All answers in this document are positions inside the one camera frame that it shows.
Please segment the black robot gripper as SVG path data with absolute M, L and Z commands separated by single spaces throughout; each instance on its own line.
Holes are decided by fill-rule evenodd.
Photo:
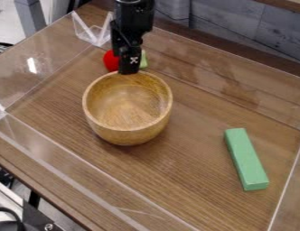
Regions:
M 119 73 L 130 75 L 139 71 L 142 47 L 139 41 L 127 43 L 122 32 L 142 38 L 152 30 L 155 0 L 115 0 L 115 20 L 110 23 L 111 46 L 119 57 Z

